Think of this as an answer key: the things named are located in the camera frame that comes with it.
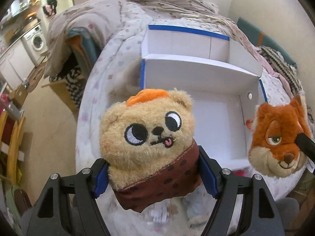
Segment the orange fox plush toy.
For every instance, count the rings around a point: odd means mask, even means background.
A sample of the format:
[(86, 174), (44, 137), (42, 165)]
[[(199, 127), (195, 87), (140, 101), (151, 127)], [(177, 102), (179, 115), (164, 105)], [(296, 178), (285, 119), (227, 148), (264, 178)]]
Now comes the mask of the orange fox plush toy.
[(295, 143), (300, 133), (312, 137), (304, 96), (298, 94), (286, 105), (257, 106), (248, 154), (251, 166), (268, 177), (285, 178), (299, 171), (308, 159)]

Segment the tan bear plush toy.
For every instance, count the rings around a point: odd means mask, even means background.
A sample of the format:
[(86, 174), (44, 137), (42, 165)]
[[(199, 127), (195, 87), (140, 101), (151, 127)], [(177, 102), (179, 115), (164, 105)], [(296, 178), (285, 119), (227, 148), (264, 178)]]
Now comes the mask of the tan bear plush toy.
[(100, 120), (100, 152), (123, 209), (192, 193), (200, 184), (192, 98), (179, 90), (144, 89), (108, 108)]

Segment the black white knitted throw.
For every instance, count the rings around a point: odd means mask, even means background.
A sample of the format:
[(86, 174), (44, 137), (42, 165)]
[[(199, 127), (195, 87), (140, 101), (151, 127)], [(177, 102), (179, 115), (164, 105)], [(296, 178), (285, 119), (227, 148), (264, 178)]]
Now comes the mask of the black white knitted throw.
[(304, 94), (301, 81), (298, 79), (294, 68), (288, 64), (282, 54), (268, 46), (260, 46), (258, 53), (266, 59), (266, 61), (273, 68), (273, 71), (279, 73), (289, 85), (290, 91), (293, 96), (297, 94)]

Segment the yellow wooden chair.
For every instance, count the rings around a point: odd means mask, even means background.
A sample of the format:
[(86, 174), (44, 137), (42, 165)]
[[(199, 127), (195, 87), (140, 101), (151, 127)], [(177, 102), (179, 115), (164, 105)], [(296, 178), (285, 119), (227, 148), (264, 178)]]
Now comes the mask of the yellow wooden chair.
[(12, 185), (18, 185), (21, 179), (21, 173), (19, 173), (18, 168), (18, 161), (24, 162), (25, 157), (24, 153), (20, 151), (20, 147), (24, 134), (26, 117), (22, 116), (20, 119), (14, 122), (10, 135), (9, 145), (2, 141), (2, 137), (5, 132), (5, 125), (8, 118), (8, 112), (3, 110), (1, 112), (1, 152), (7, 155), (7, 162), (5, 167), (6, 175), (2, 176), (6, 180), (10, 181)]

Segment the blue white cardboard box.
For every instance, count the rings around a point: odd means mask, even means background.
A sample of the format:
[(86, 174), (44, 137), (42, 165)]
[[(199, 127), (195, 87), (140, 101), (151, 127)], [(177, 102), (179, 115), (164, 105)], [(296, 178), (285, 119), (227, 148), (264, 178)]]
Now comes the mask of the blue white cardboard box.
[(223, 168), (247, 168), (247, 122), (267, 101), (256, 59), (228, 36), (169, 25), (147, 27), (141, 56), (140, 88), (186, 91), (196, 142)]

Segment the teal cushion with orange stripe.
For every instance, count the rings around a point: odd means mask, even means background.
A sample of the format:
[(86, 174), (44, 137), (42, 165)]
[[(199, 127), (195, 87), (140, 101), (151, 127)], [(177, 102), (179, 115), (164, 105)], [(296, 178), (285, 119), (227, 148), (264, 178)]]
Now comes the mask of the teal cushion with orange stripe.
[(254, 46), (258, 47), (263, 45), (279, 51), (289, 65), (297, 68), (296, 62), (289, 56), (289, 54), (276, 41), (258, 27), (254, 26), (242, 17), (238, 18), (237, 26)]

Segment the brown cardboard box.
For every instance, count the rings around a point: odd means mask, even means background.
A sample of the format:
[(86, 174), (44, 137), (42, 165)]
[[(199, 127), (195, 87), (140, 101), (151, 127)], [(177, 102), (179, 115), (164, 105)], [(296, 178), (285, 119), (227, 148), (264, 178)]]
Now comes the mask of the brown cardboard box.
[(12, 90), (8, 95), (9, 99), (16, 107), (22, 107), (27, 98), (28, 90), (24, 85), (20, 84), (16, 89)]

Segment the brown floor mat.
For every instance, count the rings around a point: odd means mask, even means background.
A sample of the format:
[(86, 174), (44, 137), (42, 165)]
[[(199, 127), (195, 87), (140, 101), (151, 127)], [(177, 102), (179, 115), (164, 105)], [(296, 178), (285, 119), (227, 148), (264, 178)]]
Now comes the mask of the brown floor mat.
[(30, 93), (32, 92), (38, 85), (39, 81), (42, 79), (44, 72), (45, 72), (45, 64), (46, 62), (42, 62), (36, 68), (32, 70), (28, 77), (28, 87), (27, 91)]

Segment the floral white bed quilt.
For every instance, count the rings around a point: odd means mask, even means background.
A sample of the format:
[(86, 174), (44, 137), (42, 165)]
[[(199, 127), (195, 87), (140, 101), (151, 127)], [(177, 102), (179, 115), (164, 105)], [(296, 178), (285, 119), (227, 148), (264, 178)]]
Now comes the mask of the floral white bed quilt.
[[(77, 169), (91, 165), (95, 159), (100, 157), (99, 124), (106, 109), (117, 102), (125, 101), (140, 89), (140, 64), (142, 61), (140, 46), (149, 25), (156, 24), (147, 24), (137, 35), (127, 39), (116, 34), (101, 50), (101, 54), (94, 64), (79, 111), (76, 136)], [(197, 27), (185, 28), (202, 30)], [(240, 53), (240, 66), (249, 71), (259, 71), (260, 86), (266, 90), (266, 98), (270, 104), (288, 103), (292, 93), (286, 80), (281, 76), (274, 75), (271, 66), (252, 44), (251, 48), (246, 49), (232, 38), (230, 40)]]

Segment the white kitchen cabinet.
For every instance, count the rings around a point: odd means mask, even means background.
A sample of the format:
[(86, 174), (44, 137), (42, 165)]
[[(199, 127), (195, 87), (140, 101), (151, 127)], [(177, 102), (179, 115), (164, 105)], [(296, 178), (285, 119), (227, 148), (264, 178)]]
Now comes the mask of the white kitchen cabinet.
[(34, 63), (21, 40), (17, 40), (1, 56), (1, 78), (12, 89), (22, 84), (33, 69)]

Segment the white washing machine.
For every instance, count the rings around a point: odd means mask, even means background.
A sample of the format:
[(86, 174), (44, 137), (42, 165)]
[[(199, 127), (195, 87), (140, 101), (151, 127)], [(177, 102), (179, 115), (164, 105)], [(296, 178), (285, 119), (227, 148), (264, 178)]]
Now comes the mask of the white washing machine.
[(35, 66), (40, 64), (41, 54), (47, 51), (46, 39), (40, 24), (32, 27), (22, 36), (23, 45)]

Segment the beige patterned blanket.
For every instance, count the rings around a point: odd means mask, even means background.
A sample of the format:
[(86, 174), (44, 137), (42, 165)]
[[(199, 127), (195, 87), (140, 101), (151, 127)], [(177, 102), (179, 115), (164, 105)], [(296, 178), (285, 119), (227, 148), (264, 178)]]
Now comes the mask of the beige patterned blanket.
[(197, 27), (229, 36), (246, 49), (251, 43), (236, 23), (219, 14), (218, 6), (203, 0), (89, 0), (57, 14), (49, 24), (45, 76), (56, 76), (69, 58), (66, 35), (73, 28), (87, 31), (102, 50), (116, 34), (137, 35), (147, 24)]

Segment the black hanging clothes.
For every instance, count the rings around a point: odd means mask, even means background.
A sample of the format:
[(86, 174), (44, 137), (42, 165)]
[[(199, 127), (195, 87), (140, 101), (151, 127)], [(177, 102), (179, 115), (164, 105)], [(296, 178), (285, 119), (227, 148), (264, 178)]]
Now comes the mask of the black hanging clothes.
[(46, 0), (46, 5), (44, 5), (42, 9), (47, 18), (56, 15), (57, 4), (57, 0)]

